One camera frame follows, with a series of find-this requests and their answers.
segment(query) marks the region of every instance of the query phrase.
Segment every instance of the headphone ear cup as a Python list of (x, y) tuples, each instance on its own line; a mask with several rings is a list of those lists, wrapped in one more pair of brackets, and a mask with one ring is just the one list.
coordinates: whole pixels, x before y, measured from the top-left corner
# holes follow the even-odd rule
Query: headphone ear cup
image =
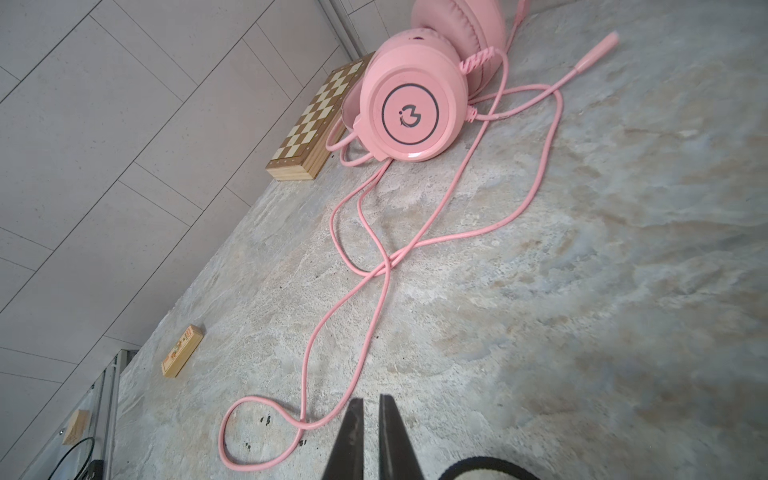
[[(505, 48), (505, 23), (498, 0), (416, 0), (411, 26), (437, 31), (462, 60), (487, 47)], [(499, 58), (493, 58), (467, 75), (470, 98), (490, 82), (500, 64)]]
[(362, 78), (353, 125), (377, 160), (428, 160), (456, 139), (468, 102), (460, 61), (450, 42), (427, 28), (384, 42)]

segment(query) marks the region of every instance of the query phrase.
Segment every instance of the circular logo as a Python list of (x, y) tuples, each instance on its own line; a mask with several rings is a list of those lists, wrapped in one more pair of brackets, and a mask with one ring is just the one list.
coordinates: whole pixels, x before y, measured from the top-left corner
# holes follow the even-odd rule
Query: circular logo
[(382, 106), (384, 130), (403, 145), (417, 145), (431, 137), (439, 116), (435, 95), (419, 84), (394, 88)]

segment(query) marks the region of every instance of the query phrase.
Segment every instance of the folding chess box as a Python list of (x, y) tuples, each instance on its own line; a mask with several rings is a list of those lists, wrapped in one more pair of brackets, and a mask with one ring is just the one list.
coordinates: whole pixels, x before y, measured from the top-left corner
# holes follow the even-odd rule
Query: folding chess box
[[(341, 116), (341, 104), (368, 66), (372, 57), (367, 55), (331, 72), (297, 123), (290, 129), (266, 171), (277, 180), (314, 180), (328, 160), (325, 148), (328, 133)], [(337, 142), (343, 129), (332, 143)]]

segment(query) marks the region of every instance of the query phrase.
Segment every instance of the ear cushion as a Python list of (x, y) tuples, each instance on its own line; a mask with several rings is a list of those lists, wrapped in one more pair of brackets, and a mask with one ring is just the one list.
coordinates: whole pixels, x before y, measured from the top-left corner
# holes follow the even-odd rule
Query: ear cushion
[[(489, 46), (505, 47), (505, 24), (498, 0), (416, 0), (411, 26), (442, 34), (462, 60)], [(500, 59), (493, 58), (467, 76), (470, 98), (488, 84), (500, 64)]]
[(341, 104), (341, 121), (347, 130), (352, 131), (355, 119), (360, 114), (360, 91), (362, 90), (362, 77), (358, 78), (349, 93), (346, 94)]

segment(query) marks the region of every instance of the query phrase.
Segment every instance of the pink cable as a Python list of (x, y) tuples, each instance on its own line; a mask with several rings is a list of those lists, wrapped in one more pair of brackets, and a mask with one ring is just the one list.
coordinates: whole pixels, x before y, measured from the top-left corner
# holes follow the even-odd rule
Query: pink cable
[[(565, 77), (563, 77), (559, 82), (556, 84), (550, 86), (550, 85), (544, 85), (544, 84), (532, 84), (532, 85), (525, 85), (522, 87), (516, 87), (516, 88), (509, 88), (505, 90), (505, 86), (507, 83), (507, 77), (508, 77), (508, 59), (504, 52), (502, 52), (499, 49), (494, 49), (494, 53), (497, 55), (501, 55), (502, 57), (502, 64), (504, 67), (503, 74), (502, 74), (502, 82), (499, 85), (498, 92), (492, 95), (486, 95), (484, 97), (476, 98), (472, 101), (472, 103), (478, 103), (480, 101), (489, 100), (491, 98), (494, 99), (492, 106), (488, 110), (488, 113), (485, 115), (477, 115), (477, 118), (479, 120), (483, 120), (483, 125), (480, 128), (480, 131), (478, 132), (477, 137), (475, 138), (475, 141), (472, 143), (472, 146), (469, 148), (469, 151), (467, 152), (466, 156), (464, 157), (464, 160), (462, 164), (459, 166), (458, 171), (456, 172), (455, 176), (453, 177), (453, 181), (449, 185), (448, 190), (445, 192), (445, 195), (443, 196), (442, 200), (440, 201), (440, 204), (435, 208), (435, 211), (432, 213), (432, 215), (429, 217), (429, 219), (424, 223), (422, 228), (419, 230), (419, 232), (413, 237), (413, 239), (406, 245), (405, 247), (401, 248), (400, 250), (397, 250), (392, 255), (389, 255), (384, 246), (381, 244), (381, 241), (379, 241), (379, 238), (376, 236), (376, 234), (373, 232), (373, 229), (368, 224), (365, 216), (362, 212), (362, 201), (365, 199), (365, 197), (376, 187), (376, 185), (379, 183), (379, 181), (384, 176), (384, 173), (387, 171), (389, 166), (392, 164), (393, 160), (390, 158), (387, 161), (384, 162), (384, 164), (372, 175), (368, 180), (362, 183), (359, 187), (357, 187), (352, 193), (348, 194), (346, 197), (344, 197), (341, 202), (336, 206), (336, 208), (333, 209), (333, 212), (331, 213), (329, 223), (330, 223), (330, 232), (331, 237), (333, 238), (333, 243), (336, 246), (336, 249), (339, 251), (339, 254), (342, 257), (342, 260), (346, 265), (355, 273), (362, 276), (362, 280), (352, 289), (350, 290), (341, 300), (336, 302), (336, 304), (326, 313), (326, 315), (323, 317), (322, 320), (317, 324), (314, 331), (312, 332), (312, 335), (310, 336), (310, 340), (306, 346), (306, 350), (304, 351), (304, 359), (302, 363), (302, 369), (301, 369), (301, 403), (300, 403), (300, 413), (299, 413), (299, 419), (296, 420), (293, 418), (288, 411), (286, 411), (282, 406), (280, 406), (277, 402), (267, 399), (261, 396), (245, 396), (242, 399), (237, 400), (224, 414), (224, 418), (221, 422), (221, 427), (219, 429), (219, 435), (218, 435), (218, 451), (219, 451), (219, 457), (221, 458), (221, 461), (225, 464), (226, 467), (231, 468), (232, 470), (238, 471), (238, 472), (257, 472), (261, 470), (265, 470), (267, 468), (271, 468), (278, 463), (282, 462), (284, 459), (286, 459), (293, 450), (299, 445), (299, 440), (302, 438), (303, 434), (307, 430), (314, 430), (318, 429), (324, 425), (326, 425), (328, 422), (330, 422), (336, 415), (341, 412), (341, 410), (344, 408), (344, 405), (347, 403), (349, 398), (352, 396), (353, 391), (355, 389), (355, 386), (357, 385), (357, 381), (360, 378), (360, 375), (362, 373), (362, 368), (365, 363), (366, 357), (368, 355), (368, 349), (371, 344), (371, 340), (373, 338), (373, 333), (376, 330), (376, 324), (379, 321), (379, 315), (381, 314), (384, 301), (386, 300), (386, 294), (389, 289), (389, 282), (391, 280), (391, 274), (392, 269), (400, 263), (405, 256), (414, 248), (417, 247), (424, 247), (426, 245), (433, 245), (434, 243), (440, 243), (445, 242), (448, 240), (457, 240), (461, 238), (469, 238), (469, 237), (475, 237), (478, 235), (482, 235), (484, 233), (492, 232), (493, 230), (496, 230), (500, 227), (503, 227), (507, 223), (513, 221), (517, 216), (519, 216), (527, 207), (528, 205), (533, 201), (534, 195), (536, 195), (536, 192), (541, 185), (541, 180), (544, 177), (545, 168), (547, 166), (547, 160), (549, 158), (549, 151), (551, 149), (552, 140), (554, 139), (554, 133), (557, 130), (558, 124), (560, 122), (562, 112), (563, 112), (563, 96), (558, 90), (565, 82), (568, 80), (571, 80), (576, 74), (581, 73), (580, 71), (577, 71), (574, 69), (571, 73), (567, 74)], [(487, 55), (487, 52), (479, 52), (480, 55), (484, 56), (485, 60), (490, 58), (489, 55)], [(498, 106), (499, 101), (501, 100), (502, 95), (505, 94), (511, 94), (511, 93), (517, 93), (520, 91), (530, 91), (530, 90), (542, 90), (543, 92), (539, 94), (536, 98), (526, 102), (520, 107), (514, 108), (510, 111), (496, 114), (495, 109)], [(461, 233), (453, 233), (450, 235), (443, 235), (441, 237), (435, 237), (430, 238), (426, 240), (421, 240), (423, 235), (426, 233), (426, 231), (429, 229), (429, 227), (432, 225), (432, 223), (435, 221), (435, 218), (440, 214), (442, 209), (445, 207), (445, 205), (450, 200), (451, 196), (453, 195), (453, 191), (455, 190), (456, 186), (458, 185), (458, 181), (461, 178), (461, 175), (464, 173), (464, 170), (466, 169), (469, 160), (472, 158), (472, 155), (475, 153), (475, 149), (477, 148), (480, 140), (482, 139), (483, 134), (485, 133), (486, 129), (488, 128), (488, 125), (490, 123), (490, 120), (495, 120), (498, 118), (507, 118), (509, 116), (512, 116), (514, 114), (519, 113), (520, 111), (525, 110), (526, 108), (530, 108), (532, 105), (538, 103), (542, 99), (546, 98), (550, 94), (554, 95), (554, 98), (557, 102), (557, 106), (555, 108), (554, 112), (554, 118), (552, 120), (552, 124), (549, 128), (549, 132), (547, 133), (547, 137), (544, 142), (544, 148), (541, 152), (541, 159), (539, 161), (538, 165), (538, 171), (536, 173), (536, 178), (534, 180), (533, 185), (531, 186), (531, 189), (528, 191), (528, 195), (526, 195), (523, 202), (520, 204), (520, 206), (512, 212), (509, 216), (506, 218), (492, 224), (488, 225), (487, 227), (483, 227), (477, 230), (470, 230), (466, 232)], [(346, 152), (346, 146), (351, 141), (352, 135), (345, 138), (343, 141), (339, 142), (336, 145), (339, 145), (343, 148), (343, 154), (342, 158), (345, 157)], [(349, 161), (347, 164), (357, 164), (357, 161)], [(336, 213), (339, 211), (339, 209), (352, 197), (357, 195), (361, 190), (365, 189), (365, 191), (362, 193), (360, 198), (357, 200), (357, 213), (360, 218), (360, 221), (363, 225), (363, 227), (368, 232), (368, 235), (371, 236), (374, 243), (376, 244), (376, 247), (379, 249), (379, 252), (382, 256), (382, 262), (373, 270), (370, 272), (366, 272), (364, 270), (361, 270), (354, 266), (352, 262), (349, 260), (348, 256), (346, 255), (346, 252), (344, 252), (344, 249), (342, 248), (341, 244), (339, 243), (338, 238), (336, 237), (335, 229), (333, 228), (333, 221), (336, 218)], [(310, 352), (312, 350), (312, 346), (315, 343), (315, 339), (317, 338), (317, 335), (319, 334), (320, 330), (325, 326), (328, 319), (344, 304), (346, 303), (349, 298), (351, 298), (355, 293), (357, 293), (363, 286), (365, 286), (373, 277), (384, 275), (384, 283), (382, 285), (382, 292), (379, 295), (379, 302), (376, 304), (376, 309), (373, 312), (373, 318), (371, 319), (370, 326), (368, 328), (368, 332), (366, 333), (366, 338), (363, 341), (362, 349), (360, 350), (360, 355), (357, 361), (357, 366), (355, 368), (355, 372), (353, 373), (352, 380), (349, 383), (349, 386), (347, 387), (346, 391), (342, 395), (342, 398), (339, 400), (339, 402), (336, 404), (336, 406), (331, 410), (328, 415), (322, 417), (320, 420), (317, 420), (316, 422), (307, 422), (306, 421), (306, 399), (308, 394), (307, 389), (307, 370), (308, 365), (310, 361)], [(237, 463), (232, 462), (229, 457), (227, 456), (226, 452), (226, 446), (224, 444), (224, 433), (226, 431), (227, 427), (227, 421), (230, 418), (230, 415), (235, 410), (235, 408), (245, 402), (257, 402), (262, 405), (270, 406), (274, 408), (289, 424), (293, 425), (297, 428), (296, 436), (293, 439), (293, 442), (288, 447), (288, 449), (277, 456), (276, 458), (273, 458), (272, 460), (269, 460), (268, 462), (264, 463), (256, 463), (256, 464), (249, 464), (249, 465), (240, 465)]]

